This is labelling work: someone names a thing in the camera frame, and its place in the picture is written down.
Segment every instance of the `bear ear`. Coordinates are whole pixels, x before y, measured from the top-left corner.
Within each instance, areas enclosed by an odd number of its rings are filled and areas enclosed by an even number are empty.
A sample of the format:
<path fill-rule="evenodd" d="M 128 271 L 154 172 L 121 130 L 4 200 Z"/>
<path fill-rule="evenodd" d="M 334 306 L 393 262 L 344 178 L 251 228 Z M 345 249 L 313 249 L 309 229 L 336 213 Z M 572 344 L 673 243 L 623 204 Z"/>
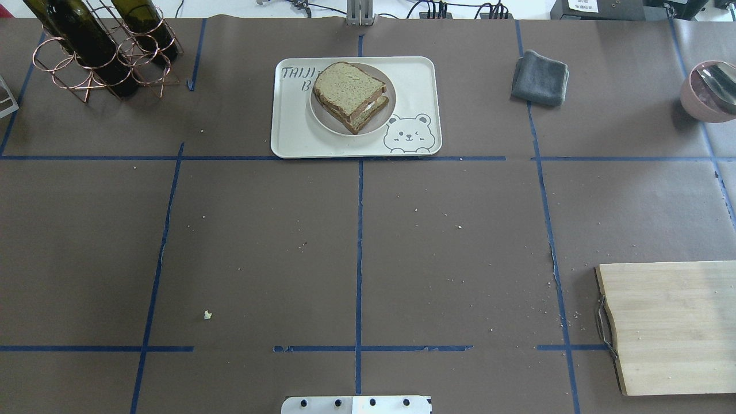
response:
<path fill-rule="evenodd" d="M 414 119 L 416 119 L 419 122 L 422 122 L 423 124 L 429 125 L 429 115 L 425 115 L 424 113 L 420 113 Z"/>

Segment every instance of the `bear drawing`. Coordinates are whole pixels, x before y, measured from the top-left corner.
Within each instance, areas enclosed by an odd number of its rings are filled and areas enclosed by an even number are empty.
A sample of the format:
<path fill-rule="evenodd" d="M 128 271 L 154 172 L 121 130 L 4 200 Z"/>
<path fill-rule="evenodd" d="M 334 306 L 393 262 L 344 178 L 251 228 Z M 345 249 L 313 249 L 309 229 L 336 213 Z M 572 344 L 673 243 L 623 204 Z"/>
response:
<path fill-rule="evenodd" d="M 424 113 L 414 118 L 400 118 L 391 115 L 389 129 L 383 137 L 383 144 L 393 153 L 429 153 L 435 138 L 429 130 L 430 119 Z"/>

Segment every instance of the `gray cloth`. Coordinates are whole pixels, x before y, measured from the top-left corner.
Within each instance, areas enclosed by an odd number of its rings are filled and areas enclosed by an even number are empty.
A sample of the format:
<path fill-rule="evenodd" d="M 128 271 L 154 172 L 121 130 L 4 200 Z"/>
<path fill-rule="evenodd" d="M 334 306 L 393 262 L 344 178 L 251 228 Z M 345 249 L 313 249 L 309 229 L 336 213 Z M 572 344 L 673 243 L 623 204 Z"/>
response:
<path fill-rule="evenodd" d="M 511 95 L 533 103 L 560 106 L 565 101 L 569 76 L 564 63 L 527 50 L 516 62 Z"/>

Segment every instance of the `wine bottle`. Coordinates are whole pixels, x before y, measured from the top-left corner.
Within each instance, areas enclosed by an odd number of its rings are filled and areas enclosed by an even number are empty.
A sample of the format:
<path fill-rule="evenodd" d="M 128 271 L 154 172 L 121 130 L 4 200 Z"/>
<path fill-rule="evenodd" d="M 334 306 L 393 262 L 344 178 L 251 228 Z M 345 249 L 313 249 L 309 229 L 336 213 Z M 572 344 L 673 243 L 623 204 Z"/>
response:
<path fill-rule="evenodd" d="M 48 0 L 47 14 L 52 25 L 77 53 L 79 61 L 94 73 L 119 97 L 138 90 L 125 56 L 110 35 L 100 27 L 82 0 Z"/>
<path fill-rule="evenodd" d="M 179 52 L 174 39 L 166 26 L 160 24 L 162 18 L 159 17 L 158 10 L 151 0 L 113 0 L 113 5 L 133 32 L 147 34 L 136 37 L 144 52 L 154 52 L 158 44 L 160 53 L 163 53 L 169 61 L 173 62 L 177 58 Z M 160 55 L 156 55 L 153 62 L 160 66 L 166 65 L 166 59 Z"/>
<path fill-rule="evenodd" d="M 59 31 L 56 30 L 54 25 L 49 20 L 49 15 L 46 14 L 46 9 L 48 9 L 49 5 L 46 0 L 23 0 L 23 3 L 28 6 L 28 8 L 33 12 L 33 14 L 40 20 L 41 24 L 43 25 L 43 28 L 46 29 L 46 31 L 55 38 L 62 37 L 61 34 L 59 34 Z M 66 52 L 68 55 L 73 55 L 74 51 L 69 47 L 69 44 L 66 43 L 65 40 L 60 40 L 59 44 L 61 45 L 62 49 L 64 49 L 64 52 Z"/>

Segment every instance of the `pink cup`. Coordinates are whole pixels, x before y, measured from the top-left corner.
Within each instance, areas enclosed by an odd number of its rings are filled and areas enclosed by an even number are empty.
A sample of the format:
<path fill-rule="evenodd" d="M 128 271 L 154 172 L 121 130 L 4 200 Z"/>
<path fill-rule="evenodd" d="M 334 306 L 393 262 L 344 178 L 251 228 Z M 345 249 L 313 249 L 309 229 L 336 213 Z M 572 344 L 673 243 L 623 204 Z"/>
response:
<path fill-rule="evenodd" d="M 699 121 L 714 124 L 736 119 L 736 115 L 724 112 L 715 104 L 707 90 L 707 86 L 705 86 L 697 72 L 698 69 L 712 66 L 718 62 L 718 60 L 708 60 L 696 65 L 687 74 L 685 81 L 682 83 L 682 88 L 680 88 L 680 102 L 685 111 Z"/>

